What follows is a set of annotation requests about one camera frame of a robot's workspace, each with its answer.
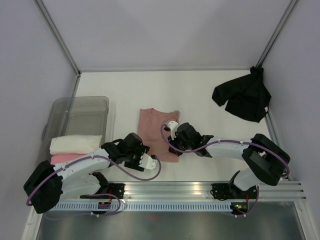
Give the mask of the dusty pink t-shirt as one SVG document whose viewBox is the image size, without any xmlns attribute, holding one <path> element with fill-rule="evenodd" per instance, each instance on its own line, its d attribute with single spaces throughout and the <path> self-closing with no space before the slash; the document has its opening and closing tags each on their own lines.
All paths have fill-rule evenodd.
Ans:
<svg viewBox="0 0 320 240">
<path fill-rule="evenodd" d="M 179 122 L 180 112 L 161 112 L 154 108 L 140 109 L 137 135 L 145 146 L 150 147 L 149 155 L 155 155 L 162 162 L 178 163 L 179 157 L 169 152 L 169 146 L 163 140 L 161 127 L 170 121 Z"/>
</svg>

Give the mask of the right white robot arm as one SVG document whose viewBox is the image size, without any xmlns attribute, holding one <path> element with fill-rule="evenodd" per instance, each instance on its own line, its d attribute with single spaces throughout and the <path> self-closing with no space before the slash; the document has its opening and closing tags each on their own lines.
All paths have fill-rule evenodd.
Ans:
<svg viewBox="0 0 320 240">
<path fill-rule="evenodd" d="M 290 174 L 290 156 L 263 134 L 241 140 L 202 135 L 185 122 L 170 121 L 161 127 L 161 134 L 169 152 L 180 156 L 194 153 L 205 158 L 230 158 L 244 161 L 247 168 L 237 171 L 228 183 L 228 192 L 241 197 L 251 187 L 260 184 L 276 186 L 280 179 Z"/>
</svg>

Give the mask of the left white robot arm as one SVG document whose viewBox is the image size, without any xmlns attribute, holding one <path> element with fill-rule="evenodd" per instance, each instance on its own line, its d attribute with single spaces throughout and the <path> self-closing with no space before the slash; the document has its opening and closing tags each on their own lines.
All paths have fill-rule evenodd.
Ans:
<svg viewBox="0 0 320 240">
<path fill-rule="evenodd" d="M 60 201 L 73 198 L 104 198 L 111 195 L 101 170 L 117 167 L 143 172 L 155 170 L 158 162 L 150 148 L 135 133 L 106 142 L 92 152 L 61 163 L 40 162 L 23 185 L 27 206 L 38 214 L 53 209 Z"/>
</svg>

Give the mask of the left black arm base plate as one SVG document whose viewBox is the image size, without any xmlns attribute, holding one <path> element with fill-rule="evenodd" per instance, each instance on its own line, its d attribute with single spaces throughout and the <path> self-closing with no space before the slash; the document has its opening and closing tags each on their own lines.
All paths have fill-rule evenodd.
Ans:
<svg viewBox="0 0 320 240">
<path fill-rule="evenodd" d="M 81 195 L 81 199 L 112 199 L 111 195 L 123 199 L 125 193 L 124 183 L 110 183 L 108 188 L 99 189 L 94 195 Z"/>
</svg>

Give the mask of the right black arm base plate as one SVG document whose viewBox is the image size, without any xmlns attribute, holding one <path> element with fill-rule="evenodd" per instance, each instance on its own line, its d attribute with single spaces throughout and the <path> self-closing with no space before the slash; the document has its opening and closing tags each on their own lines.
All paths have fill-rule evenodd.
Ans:
<svg viewBox="0 0 320 240">
<path fill-rule="evenodd" d="M 250 187 L 248 190 L 243 191 L 234 185 L 228 183 L 213 183 L 211 185 L 210 194 L 215 200 L 246 200 L 247 198 L 255 199 L 258 195 L 256 186 Z"/>
</svg>

